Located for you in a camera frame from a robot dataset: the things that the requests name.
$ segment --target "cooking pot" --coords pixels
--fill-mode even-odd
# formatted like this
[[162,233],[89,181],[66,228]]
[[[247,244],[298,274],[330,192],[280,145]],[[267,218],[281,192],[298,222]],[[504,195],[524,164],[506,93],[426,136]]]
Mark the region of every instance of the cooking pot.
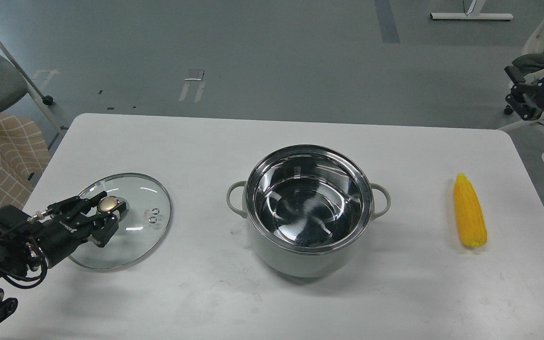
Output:
[[[242,209],[230,202],[238,187],[244,187]],[[386,198],[380,212],[375,213],[372,189]],[[266,156],[247,181],[229,187],[226,203],[247,220],[253,249],[268,265],[288,275],[319,277],[356,254],[360,236],[389,210],[391,198],[344,155],[303,144]]]

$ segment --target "chair leg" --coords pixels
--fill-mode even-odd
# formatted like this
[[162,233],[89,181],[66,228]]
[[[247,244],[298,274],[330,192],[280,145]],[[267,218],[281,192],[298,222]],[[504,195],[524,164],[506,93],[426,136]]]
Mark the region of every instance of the chair leg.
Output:
[[33,99],[33,102],[35,102],[35,104],[37,105],[39,110],[41,110],[41,112],[43,112],[43,115],[45,116],[45,118],[47,118],[47,120],[50,121],[52,126],[54,126],[54,129],[56,129],[56,131],[58,131],[58,133],[60,134],[61,137],[64,137],[64,135],[66,134],[66,131],[63,131],[60,128],[60,124],[56,121],[54,116],[52,116],[50,110],[47,107],[45,107],[45,105],[41,101],[41,98],[39,97],[39,95],[37,94],[37,92],[34,90],[34,88],[32,86],[28,87],[28,94],[31,96],[31,98]]

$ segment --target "white table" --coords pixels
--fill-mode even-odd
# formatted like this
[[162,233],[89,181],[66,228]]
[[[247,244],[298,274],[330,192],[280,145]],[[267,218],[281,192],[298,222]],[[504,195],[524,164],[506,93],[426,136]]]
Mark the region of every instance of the white table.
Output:
[[[267,267],[224,200],[261,158],[294,144],[344,153],[392,197],[360,254],[319,280]],[[0,282],[19,299],[0,339],[544,340],[544,208],[501,131],[84,114],[25,211],[120,172],[168,189],[165,239],[122,271],[64,260],[36,289]],[[459,172],[484,210],[482,249],[458,239]]]

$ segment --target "chair wheel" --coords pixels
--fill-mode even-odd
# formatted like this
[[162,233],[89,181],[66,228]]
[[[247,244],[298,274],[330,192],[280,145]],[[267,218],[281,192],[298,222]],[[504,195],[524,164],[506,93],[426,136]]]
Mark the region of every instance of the chair wheel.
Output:
[[51,97],[51,95],[46,95],[41,99],[43,100],[43,103],[45,105],[50,106],[50,105],[54,104],[54,99]]

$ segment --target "pot rim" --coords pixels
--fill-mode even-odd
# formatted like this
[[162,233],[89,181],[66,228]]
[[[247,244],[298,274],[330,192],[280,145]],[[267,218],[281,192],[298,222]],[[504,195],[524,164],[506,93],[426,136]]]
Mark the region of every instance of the pot rim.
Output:
[[[261,180],[263,174],[269,170],[270,167],[274,166],[281,159],[287,157],[296,156],[296,155],[319,155],[326,157],[337,163],[342,170],[348,174],[352,180],[357,184],[360,194],[362,196],[362,211],[360,212],[360,218],[353,230],[350,231],[346,237],[330,243],[329,245],[318,246],[318,247],[304,247],[288,243],[279,237],[274,236],[261,222],[258,214],[255,210],[255,193],[257,192],[257,186]],[[324,146],[313,145],[313,144],[299,144],[287,146],[285,148],[278,149],[273,153],[264,157],[259,163],[253,168],[251,174],[249,175],[246,185],[245,185],[245,199],[246,199],[246,212],[248,219],[251,221],[251,224],[259,231],[259,234],[266,237],[269,241],[279,246],[282,249],[288,250],[290,252],[307,254],[307,255],[322,255],[330,252],[335,252],[341,248],[344,248],[354,241],[365,231],[367,225],[372,216],[372,211],[374,211],[374,201],[371,191],[369,181],[366,178],[365,173],[348,157],[343,154],[326,148]]]

